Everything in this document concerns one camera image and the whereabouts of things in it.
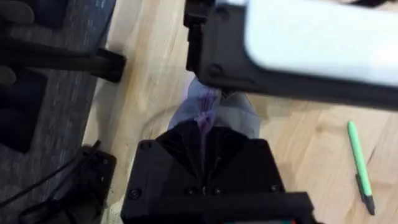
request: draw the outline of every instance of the black bracket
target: black bracket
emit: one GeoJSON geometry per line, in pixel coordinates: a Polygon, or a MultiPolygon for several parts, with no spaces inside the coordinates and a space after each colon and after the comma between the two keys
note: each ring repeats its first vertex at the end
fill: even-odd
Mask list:
{"type": "Polygon", "coordinates": [[[110,82],[120,82],[126,58],[99,49],[93,54],[0,37],[0,65],[90,72],[110,82]]]}

